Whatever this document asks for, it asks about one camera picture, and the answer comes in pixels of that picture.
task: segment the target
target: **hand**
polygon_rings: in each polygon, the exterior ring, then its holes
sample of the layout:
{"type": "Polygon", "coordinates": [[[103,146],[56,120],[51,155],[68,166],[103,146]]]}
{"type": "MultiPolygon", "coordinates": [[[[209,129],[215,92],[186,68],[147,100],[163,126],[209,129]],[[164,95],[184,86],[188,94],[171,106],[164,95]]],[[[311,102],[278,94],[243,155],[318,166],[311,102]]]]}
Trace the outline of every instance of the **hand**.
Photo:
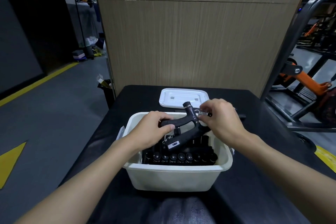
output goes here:
{"type": "Polygon", "coordinates": [[[198,118],[226,145],[237,148],[240,143],[244,144],[253,138],[253,134],[244,128],[232,104],[224,99],[208,100],[199,108],[212,113],[212,117],[200,115],[198,118]]]}
{"type": "Polygon", "coordinates": [[[135,128],[127,135],[130,137],[138,151],[147,149],[156,144],[165,134],[171,132],[175,126],[169,124],[161,128],[159,121],[163,119],[174,119],[165,112],[151,111],[146,114],[135,128]]]}

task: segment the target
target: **wooden wall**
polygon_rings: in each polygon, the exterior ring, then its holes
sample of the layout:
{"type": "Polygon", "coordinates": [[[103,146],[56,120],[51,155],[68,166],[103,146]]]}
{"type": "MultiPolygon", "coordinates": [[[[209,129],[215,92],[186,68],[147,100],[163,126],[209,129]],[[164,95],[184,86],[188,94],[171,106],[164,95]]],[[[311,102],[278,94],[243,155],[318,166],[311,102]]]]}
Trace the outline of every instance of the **wooden wall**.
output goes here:
{"type": "Polygon", "coordinates": [[[98,0],[117,94],[125,85],[260,96],[300,0],[98,0]]]}

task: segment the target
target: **curved metal tube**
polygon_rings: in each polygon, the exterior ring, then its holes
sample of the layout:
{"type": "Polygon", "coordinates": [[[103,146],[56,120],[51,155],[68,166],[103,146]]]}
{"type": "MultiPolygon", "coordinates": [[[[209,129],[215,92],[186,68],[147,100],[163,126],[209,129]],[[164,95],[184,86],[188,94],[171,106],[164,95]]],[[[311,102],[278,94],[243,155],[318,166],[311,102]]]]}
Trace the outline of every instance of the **curved metal tube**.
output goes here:
{"type": "Polygon", "coordinates": [[[287,58],[294,49],[297,40],[300,38],[305,26],[308,24],[313,13],[317,10],[321,3],[326,0],[309,0],[307,4],[302,8],[294,23],[288,28],[285,38],[282,42],[278,57],[275,61],[274,67],[271,71],[271,74],[268,78],[264,91],[261,95],[261,100],[265,100],[269,91],[272,88],[272,85],[280,73],[281,68],[284,63],[287,61],[287,58]]]}

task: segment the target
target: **black leather surface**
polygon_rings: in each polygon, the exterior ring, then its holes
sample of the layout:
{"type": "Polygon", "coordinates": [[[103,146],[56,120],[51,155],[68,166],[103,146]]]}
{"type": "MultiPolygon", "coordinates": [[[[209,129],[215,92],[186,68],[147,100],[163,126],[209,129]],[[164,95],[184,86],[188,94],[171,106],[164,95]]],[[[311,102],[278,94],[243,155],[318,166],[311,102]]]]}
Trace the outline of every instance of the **black leather surface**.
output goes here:
{"type": "MultiPolygon", "coordinates": [[[[126,86],[91,137],[63,182],[102,155],[120,127],[134,113],[173,111],[159,105],[162,86],[126,86]]],[[[245,128],[283,154],[336,179],[313,152],[297,139],[260,100],[247,90],[205,90],[209,98],[223,98],[246,114],[245,128]]],[[[91,223],[309,223],[283,192],[252,162],[236,151],[232,167],[212,188],[199,193],[135,190],[124,169],[112,180],[91,223]]]]}

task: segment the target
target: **white lid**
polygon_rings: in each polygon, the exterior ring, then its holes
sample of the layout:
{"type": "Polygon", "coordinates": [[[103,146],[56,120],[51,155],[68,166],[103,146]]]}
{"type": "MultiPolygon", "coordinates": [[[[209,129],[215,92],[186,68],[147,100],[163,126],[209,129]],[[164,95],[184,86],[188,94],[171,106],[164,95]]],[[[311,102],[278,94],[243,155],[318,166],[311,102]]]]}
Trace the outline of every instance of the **white lid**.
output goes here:
{"type": "Polygon", "coordinates": [[[194,108],[209,100],[208,93],[203,90],[165,88],[161,91],[159,103],[163,107],[181,108],[189,101],[194,108]]]}

